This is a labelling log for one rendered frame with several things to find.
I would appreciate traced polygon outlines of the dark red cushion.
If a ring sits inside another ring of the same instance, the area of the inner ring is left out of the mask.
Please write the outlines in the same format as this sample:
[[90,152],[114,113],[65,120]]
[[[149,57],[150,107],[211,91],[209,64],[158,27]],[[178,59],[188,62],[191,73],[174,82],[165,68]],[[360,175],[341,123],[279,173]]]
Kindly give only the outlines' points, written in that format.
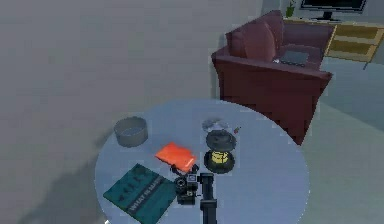
[[276,56],[274,34],[266,22],[246,24],[226,34],[231,56],[271,62]]

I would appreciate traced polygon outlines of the grey round pot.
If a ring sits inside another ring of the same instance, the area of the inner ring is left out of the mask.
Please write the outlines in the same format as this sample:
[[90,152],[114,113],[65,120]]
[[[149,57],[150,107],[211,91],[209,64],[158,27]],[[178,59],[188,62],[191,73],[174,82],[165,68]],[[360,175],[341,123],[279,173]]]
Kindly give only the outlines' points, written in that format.
[[127,117],[115,124],[114,133],[120,146],[137,147],[148,139],[147,122],[141,117]]

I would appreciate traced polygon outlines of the black and yellow lantern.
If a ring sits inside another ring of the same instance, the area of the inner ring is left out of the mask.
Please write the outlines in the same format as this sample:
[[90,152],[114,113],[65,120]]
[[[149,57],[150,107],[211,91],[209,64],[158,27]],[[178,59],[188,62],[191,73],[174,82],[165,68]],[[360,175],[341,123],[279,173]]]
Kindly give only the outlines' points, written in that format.
[[209,150],[204,156],[205,167],[216,174],[230,172],[235,165],[232,151],[237,144],[236,138],[226,130],[212,130],[207,134],[206,144]]

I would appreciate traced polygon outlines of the green house plant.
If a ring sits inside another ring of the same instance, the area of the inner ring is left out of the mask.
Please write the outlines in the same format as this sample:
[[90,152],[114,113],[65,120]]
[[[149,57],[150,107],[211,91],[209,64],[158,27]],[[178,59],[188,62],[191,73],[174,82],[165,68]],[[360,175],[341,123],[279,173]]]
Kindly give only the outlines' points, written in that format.
[[285,16],[287,18],[292,17],[295,10],[296,0],[289,0],[289,4],[286,7]]

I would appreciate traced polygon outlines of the black television set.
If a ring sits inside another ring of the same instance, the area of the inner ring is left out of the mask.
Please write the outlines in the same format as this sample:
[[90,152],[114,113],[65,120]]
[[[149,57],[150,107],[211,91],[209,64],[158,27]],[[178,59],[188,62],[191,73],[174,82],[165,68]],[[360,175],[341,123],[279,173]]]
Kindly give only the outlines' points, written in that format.
[[359,13],[364,10],[367,0],[302,0],[300,8],[309,11],[321,11],[316,20],[333,21],[333,12]]

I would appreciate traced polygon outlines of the round pale blue table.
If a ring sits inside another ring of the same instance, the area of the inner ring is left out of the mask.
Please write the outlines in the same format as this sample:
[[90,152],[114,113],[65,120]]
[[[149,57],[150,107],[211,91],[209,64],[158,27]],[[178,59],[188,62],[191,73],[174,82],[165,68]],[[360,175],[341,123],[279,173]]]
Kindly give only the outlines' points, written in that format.
[[139,224],[103,197],[135,164],[170,180],[176,178],[170,166],[155,157],[167,143],[190,149],[200,170],[206,170],[202,123],[212,118],[239,130],[235,167],[214,179],[218,224],[297,224],[309,194],[308,168],[299,147],[274,122],[241,105],[213,99],[170,101],[141,116],[148,124],[147,141],[124,148],[110,136],[96,162],[97,198],[111,224]]

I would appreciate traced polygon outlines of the teal hardcover book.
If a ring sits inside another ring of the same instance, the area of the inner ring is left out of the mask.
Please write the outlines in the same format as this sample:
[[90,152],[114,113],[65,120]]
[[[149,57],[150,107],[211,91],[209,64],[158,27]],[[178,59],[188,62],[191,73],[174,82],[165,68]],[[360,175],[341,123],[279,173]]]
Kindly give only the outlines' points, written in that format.
[[136,164],[103,197],[140,224],[157,224],[176,198],[175,184]]

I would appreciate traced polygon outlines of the light wooden television stand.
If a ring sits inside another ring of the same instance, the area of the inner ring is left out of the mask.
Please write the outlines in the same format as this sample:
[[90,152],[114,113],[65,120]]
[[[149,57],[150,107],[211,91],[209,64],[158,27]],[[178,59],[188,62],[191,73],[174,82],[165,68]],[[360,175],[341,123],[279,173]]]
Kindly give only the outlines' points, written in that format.
[[287,23],[329,25],[333,28],[324,54],[328,57],[370,63],[384,39],[384,25],[355,22],[327,21],[298,17],[285,18]]

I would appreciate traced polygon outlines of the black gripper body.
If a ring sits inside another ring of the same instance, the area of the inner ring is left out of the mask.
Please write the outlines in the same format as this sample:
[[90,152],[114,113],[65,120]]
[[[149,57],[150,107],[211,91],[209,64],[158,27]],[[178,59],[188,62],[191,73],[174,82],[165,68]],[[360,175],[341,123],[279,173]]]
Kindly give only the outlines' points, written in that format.
[[189,182],[186,178],[178,177],[174,183],[177,202],[180,205],[194,205],[198,189],[197,182]]

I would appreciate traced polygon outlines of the grey laptop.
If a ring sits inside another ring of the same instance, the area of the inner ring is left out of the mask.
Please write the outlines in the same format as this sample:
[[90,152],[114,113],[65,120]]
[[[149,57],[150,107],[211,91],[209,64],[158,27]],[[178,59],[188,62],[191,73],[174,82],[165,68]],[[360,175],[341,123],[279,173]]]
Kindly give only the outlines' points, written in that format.
[[286,51],[279,58],[279,61],[283,64],[304,67],[307,63],[308,58],[309,58],[308,53],[296,52],[296,51]]

